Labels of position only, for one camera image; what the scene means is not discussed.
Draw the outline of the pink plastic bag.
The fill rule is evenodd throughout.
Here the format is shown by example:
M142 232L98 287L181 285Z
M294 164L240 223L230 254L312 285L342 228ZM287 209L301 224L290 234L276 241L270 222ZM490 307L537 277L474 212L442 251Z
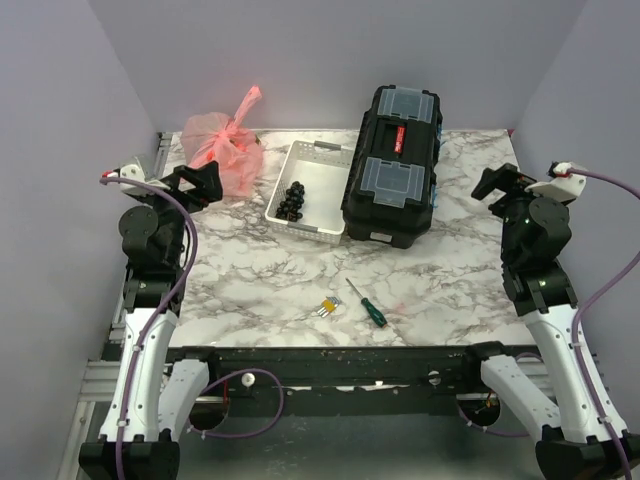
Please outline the pink plastic bag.
M220 112L194 115L182 130L180 143L186 164L199 169L212 162L219 167L224 194L248 197L263 166L263 147L256 133L243 122L252 107L262 99L252 86L234 115Z

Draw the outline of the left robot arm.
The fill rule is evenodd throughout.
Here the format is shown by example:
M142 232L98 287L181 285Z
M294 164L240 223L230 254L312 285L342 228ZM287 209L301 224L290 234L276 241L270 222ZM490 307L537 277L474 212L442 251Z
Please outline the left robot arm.
M138 204L118 224L127 258L118 377L98 438L82 444L79 465L91 479L174 479L196 399L222 380L208 357L166 365L198 249L191 216L222 199L219 166L180 165L150 181L121 167L100 182L119 185Z

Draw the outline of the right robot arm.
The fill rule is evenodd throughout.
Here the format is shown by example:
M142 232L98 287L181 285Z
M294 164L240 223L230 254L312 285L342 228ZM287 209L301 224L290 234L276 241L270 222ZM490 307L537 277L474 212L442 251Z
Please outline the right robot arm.
M512 164L487 168L472 196L503 194L489 207L502 222L503 287L535 341L554 395L537 387L499 342L468 347L460 379L474 392L488 387L512 411L545 478L629 479L639 464L639 437L607 393L582 318L639 261L580 303L558 256L572 237L568 206L593 175L563 162L553 164L549 176L540 182Z

